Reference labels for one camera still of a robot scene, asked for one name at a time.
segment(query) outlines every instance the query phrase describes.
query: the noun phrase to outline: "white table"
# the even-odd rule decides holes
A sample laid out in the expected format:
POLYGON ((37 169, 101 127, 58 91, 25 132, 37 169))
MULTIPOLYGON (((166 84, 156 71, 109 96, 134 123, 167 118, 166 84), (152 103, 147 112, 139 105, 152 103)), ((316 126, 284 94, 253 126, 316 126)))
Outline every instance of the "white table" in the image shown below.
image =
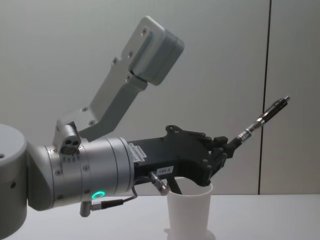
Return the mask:
MULTIPOLYGON (((79 215, 79 204, 44 212, 28 209, 8 240, 167 240, 167 200, 140 196, 123 206, 79 215)), ((211 197, 210 240, 319 240, 320 195, 211 197)))

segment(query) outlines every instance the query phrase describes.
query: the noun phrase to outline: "grey wall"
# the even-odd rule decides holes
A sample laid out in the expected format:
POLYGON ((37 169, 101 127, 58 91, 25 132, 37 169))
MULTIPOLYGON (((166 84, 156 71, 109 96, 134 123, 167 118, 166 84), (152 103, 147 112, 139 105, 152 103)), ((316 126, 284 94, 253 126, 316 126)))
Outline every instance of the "grey wall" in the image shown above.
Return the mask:
POLYGON ((320 193, 320 1, 272 1, 266 104, 290 95, 263 133, 261 193, 320 193))
MULTIPOLYGON (((2 0, 0 122, 34 144, 51 144, 56 119, 92 99, 112 59, 150 15, 185 42, 185 51, 111 136, 160 137, 174 124, 233 138, 262 110, 268 12, 266 0, 2 0)), ((258 132, 213 178, 214 193, 256 194, 259 156, 258 132)))

